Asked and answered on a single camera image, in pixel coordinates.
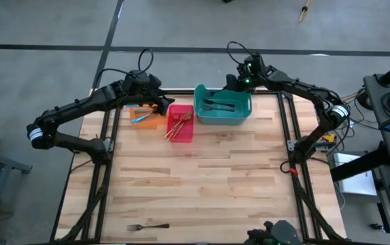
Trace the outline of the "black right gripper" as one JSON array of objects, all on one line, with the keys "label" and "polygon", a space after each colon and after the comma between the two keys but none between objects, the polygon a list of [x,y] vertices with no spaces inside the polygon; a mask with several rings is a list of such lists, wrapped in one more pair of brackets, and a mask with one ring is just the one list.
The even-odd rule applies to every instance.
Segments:
[{"label": "black right gripper", "polygon": [[238,78],[233,74],[226,75],[225,89],[228,91],[250,91],[263,86],[265,64],[260,54],[252,54],[237,66]]}]

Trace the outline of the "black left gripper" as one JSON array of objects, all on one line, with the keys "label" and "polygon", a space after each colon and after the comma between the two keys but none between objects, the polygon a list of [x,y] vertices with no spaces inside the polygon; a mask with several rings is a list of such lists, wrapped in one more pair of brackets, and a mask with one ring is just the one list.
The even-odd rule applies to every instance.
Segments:
[{"label": "black left gripper", "polygon": [[[131,70],[123,80],[123,91],[128,96],[160,97],[163,91],[160,89],[161,81],[158,77],[140,70]],[[158,106],[169,106],[175,102],[174,98],[160,97]]]}]

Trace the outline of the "orange plastic bin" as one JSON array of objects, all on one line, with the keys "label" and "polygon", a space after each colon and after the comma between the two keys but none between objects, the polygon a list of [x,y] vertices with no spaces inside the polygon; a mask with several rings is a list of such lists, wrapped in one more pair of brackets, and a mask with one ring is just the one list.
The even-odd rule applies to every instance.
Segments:
[{"label": "orange plastic bin", "polygon": [[[144,105],[144,106],[138,106],[138,105],[130,105],[129,106],[129,120],[131,122],[131,119],[133,119],[134,116],[134,110],[138,108],[154,108],[157,110],[156,105]],[[138,124],[132,124],[135,129],[156,129],[158,126],[165,125],[167,123],[167,117],[161,116],[157,112],[154,113],[152,116],[148,117],[146,120],[138,123]]]}]

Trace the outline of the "red-pink plastic bin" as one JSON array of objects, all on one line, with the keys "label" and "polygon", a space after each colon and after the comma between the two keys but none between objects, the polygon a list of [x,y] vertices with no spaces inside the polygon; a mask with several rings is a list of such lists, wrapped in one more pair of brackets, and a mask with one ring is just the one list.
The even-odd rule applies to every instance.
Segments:
[{"label": "red-pink plastic bin", "polygon": [[165,139],[173,143],[191,143],[195,113],[192,105],[171,105],[167,111]]}]

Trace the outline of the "teal plastic basket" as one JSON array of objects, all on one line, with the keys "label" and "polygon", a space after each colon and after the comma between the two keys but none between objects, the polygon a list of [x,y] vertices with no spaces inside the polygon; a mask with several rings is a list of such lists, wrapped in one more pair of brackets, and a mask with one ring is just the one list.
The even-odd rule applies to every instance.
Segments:
[{"label": "teal plastic basket", "polygon": [[[206,104],[202,99],[209,99],[235,105],[234,112],[220,110],[205,111],[203,105],[215,108],[230,108],[217,104]],[[252,113],[252,96],[250,93],[239,93],[228,90],[207,89],[203,84],[194,90],[194,111],[199,123],[204,125],[241,125]]]}]

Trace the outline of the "wooden stick black band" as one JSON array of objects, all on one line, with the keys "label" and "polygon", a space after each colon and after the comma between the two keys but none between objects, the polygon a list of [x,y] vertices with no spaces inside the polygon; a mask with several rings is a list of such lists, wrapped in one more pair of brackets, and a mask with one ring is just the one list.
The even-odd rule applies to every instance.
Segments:
[{"label": "wooden stick black band", "polygon": [[306,0],[305,5],[301,8],[301,12],[299,14],[299,19],[298,19],[299,24],[301,24],[305,20],[313,1],[314,0]]}]

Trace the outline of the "yellow clamp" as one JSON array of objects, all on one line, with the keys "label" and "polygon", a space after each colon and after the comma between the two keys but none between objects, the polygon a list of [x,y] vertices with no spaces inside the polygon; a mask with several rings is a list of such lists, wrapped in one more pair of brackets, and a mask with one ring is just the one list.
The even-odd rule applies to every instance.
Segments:
[{"label": "yellow clamp", "polygon": [[330,149],[336,146],[337,136],[335,133],[330,133],[321,137],[321,145]]}]

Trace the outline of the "dark grey desk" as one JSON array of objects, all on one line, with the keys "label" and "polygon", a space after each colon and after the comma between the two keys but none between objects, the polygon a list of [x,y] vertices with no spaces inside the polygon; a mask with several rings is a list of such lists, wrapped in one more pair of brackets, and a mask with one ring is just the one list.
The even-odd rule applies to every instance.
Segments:
[{"label": "dark grey desk", "polygon": [[390,203],[390,155],[385,141],[381,141],[376,150],[367,152],[350,163],[333,168],[331,177],[336,182],[373,169],[379,170],[381,178],[376,180],[376,186],[379,190],[386,192]]}]

